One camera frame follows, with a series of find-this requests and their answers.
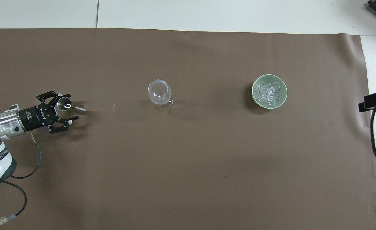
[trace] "white table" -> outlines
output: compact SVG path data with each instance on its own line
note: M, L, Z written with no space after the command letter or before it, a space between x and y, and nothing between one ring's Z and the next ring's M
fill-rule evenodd
M111 27L361 35L369 92L375 93L376 16L365 9L365 3L365 0L0 0L0 28Z

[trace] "green bowl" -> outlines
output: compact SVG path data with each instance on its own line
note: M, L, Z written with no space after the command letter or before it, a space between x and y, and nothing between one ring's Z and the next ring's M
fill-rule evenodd
M279 91L279 94L282 95L282 97L280 100L276 101L276 106L263 106L257 99L255 99L255 96L253 95L254 89L255 89L255 86L257 86L258 83L260 83L261 81L265 81L265 82L270 81L271 83L274 83L274 82L280 83L280 88L278 89L278 91ZM265 108L265 109L275 109L275 108L279 108L286 101L287 87L284 81L280 79L280 77L272 75L272 74L265 74L265 75L258 77L258 79L255 80L255 82L252 85L251 94L252 94L253 100L256 102L256 104L258 104L258 106Z

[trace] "brown tablecloth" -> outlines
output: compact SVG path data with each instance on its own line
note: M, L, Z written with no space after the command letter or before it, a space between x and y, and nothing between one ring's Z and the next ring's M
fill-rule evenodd
M287 85L278 109L251 98L263 74ZM168 111L148 98L154 79ZM359 36L0 29L0 113L50 90L89 113L34 132L42 166L9 179L28 204L2 229L376 229ZM14 174L31 172L29 136L6 144ZM22 202L0 185L0 216Z

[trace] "glass cup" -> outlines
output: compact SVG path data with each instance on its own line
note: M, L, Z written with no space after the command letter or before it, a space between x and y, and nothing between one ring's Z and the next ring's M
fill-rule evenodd
M169 109L172 105L171 88L163 80L153 80L148 85L148 95L154 105L161 110Z

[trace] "bowl of ice cubes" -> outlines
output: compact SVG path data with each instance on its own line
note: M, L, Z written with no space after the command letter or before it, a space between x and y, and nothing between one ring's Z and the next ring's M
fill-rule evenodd
M275 109L286 101L287 87L280 77L265 74L253 83L252 98L260 107Z

